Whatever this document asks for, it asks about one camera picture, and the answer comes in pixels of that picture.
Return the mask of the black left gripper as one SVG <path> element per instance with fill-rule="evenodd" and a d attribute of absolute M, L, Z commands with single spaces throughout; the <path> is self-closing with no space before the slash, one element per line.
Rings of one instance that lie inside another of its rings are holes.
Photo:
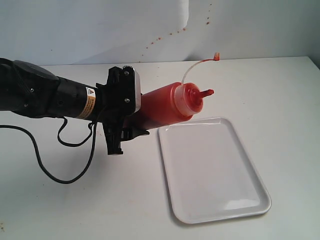
<path fill-rule="evenodd" d="M 130 114 L 125 103 L 125 78 L 123 67 L 112 67 L 108 70 L 106 84 L 96 84 L 101 93 L 102 110 L 98 120 L 102 123 L 105 135 L 107 154 L 121 155 L 121 140 L 133 140 L 150 133 L 144 129 L 124 127 L 124 120 Z"/>

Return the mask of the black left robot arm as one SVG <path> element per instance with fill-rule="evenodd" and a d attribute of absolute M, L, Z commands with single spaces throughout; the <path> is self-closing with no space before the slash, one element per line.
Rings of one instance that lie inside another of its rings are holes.
<path fill-rule="evenodd" d="M 106 84 L 89 86 L 20 60 L 0 60 L 0 109 L 40 119 L 69 117 L 102 123 L 107 153 L 121 155 L 121 142 L 149 135 L 125 126 L 141 107 L 140 77 L 132 66 L 112 67 Z"/>

